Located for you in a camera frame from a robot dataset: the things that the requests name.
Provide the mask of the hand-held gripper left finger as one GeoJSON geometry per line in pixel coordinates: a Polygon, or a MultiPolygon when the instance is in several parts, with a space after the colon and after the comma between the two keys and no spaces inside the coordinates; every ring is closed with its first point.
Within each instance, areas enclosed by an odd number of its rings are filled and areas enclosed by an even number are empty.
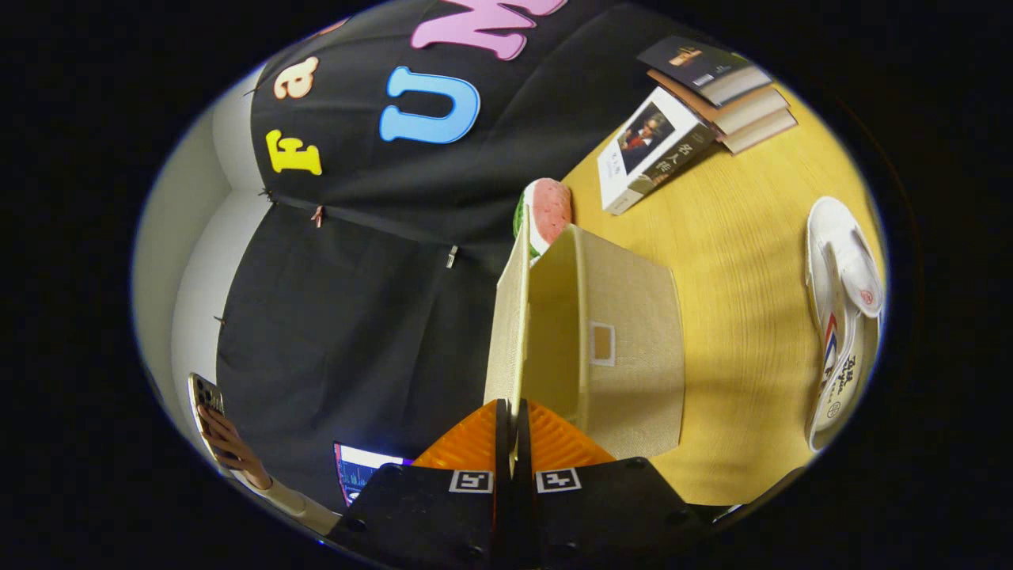
{"type": "Polygon", "coordinates": [[[327,540],[380,569],[492,569],[511,478],[510,419],[499,398],[414,462],[384,463],[327,540]]]}

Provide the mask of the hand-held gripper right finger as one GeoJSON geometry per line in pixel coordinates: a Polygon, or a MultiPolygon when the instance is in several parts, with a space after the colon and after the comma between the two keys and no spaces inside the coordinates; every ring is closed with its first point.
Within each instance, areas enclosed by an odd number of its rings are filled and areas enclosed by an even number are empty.
{"type": "Polygon", "coordinates": [[[658,569],[697,542],[705,522],[643,457],[545,466],[582,443],[567,422],[528,401],[518,408],[513,554],[520,569],[658,569]]]}

